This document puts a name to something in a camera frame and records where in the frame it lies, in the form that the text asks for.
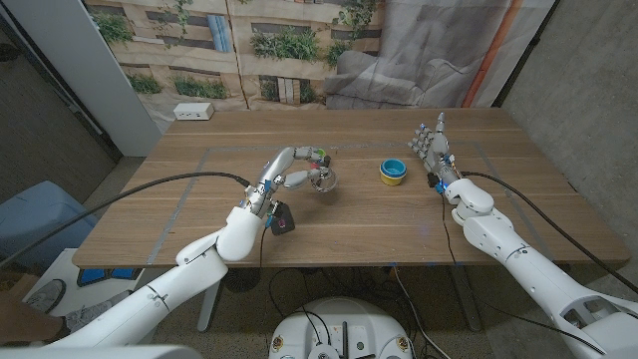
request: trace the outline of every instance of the table leg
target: table leg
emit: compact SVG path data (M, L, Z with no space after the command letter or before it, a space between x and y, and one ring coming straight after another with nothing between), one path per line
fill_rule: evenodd
M203 302L201 303L199 320L197 321L197 330L200 332L205 332L210 325L210 317L212 316L212 310L215 308L215 299L217 298L218 291L219 282L216 282L206 289L203 294Z
M477 304L470 289L466 287L466 284L470 285L466 268L461 265L451 266L450 275L452 276L452 282L455 284L455 289L457 290L459 302L461 303L463 314L466 317L468 328L473 332L481 331L482 325L480 324Z

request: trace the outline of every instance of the white wall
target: white wall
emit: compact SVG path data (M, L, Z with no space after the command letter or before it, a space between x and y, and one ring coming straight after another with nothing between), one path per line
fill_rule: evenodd
M160 129L80 0L3 2L122 154L148 155Z

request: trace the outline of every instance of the robotic hand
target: robotic hand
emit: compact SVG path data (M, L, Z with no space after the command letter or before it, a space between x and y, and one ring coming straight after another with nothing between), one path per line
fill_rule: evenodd
M638 304L590 290L527 244L491 195L463 179L443 134L445 114L433 133L421 125L408 146L424 161L429 182L451 204L468 242L500 262L549 316L578 358L600 358L636 348Z
M285 175L295 160L306 160L314 169ZM328 168L330 158L318 149L285 148L264 167L246 199L232 209L226 227L182 249L177 266L140 288L81 330L47 347L97 347L137 344L171 311L215 284L226 274L223 260L244 258L255 241L265 215L276 213L280 202L272 196L280 185L295 189L311 181L319 191L337 184Z

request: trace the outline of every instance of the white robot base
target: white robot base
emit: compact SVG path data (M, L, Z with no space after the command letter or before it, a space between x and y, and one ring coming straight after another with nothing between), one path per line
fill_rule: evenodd
M409 359L411 345L401 324L380 308L359 299L330 297L286 317L272 336L268 357Z

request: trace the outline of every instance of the white box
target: white box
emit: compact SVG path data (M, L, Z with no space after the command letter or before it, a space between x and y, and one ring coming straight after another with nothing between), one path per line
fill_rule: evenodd
M178 120L209 120L215 110L211 103L178 104L173 110Z

